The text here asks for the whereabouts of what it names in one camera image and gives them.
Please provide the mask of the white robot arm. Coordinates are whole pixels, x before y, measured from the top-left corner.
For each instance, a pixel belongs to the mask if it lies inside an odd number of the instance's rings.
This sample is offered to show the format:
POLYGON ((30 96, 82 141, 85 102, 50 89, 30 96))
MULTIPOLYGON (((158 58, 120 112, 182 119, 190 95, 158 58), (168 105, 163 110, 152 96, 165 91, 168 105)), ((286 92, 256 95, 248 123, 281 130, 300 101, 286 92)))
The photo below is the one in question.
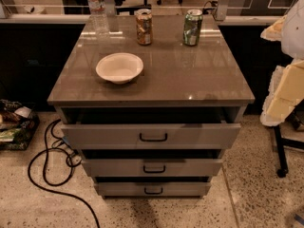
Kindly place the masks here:
POLYGON ((287 66, 275 68, 260 115, 263 125, 277 126, 304 100, 304 0, 298 0, 260 37, 280 42, 282 52, 293 58, 287 66))

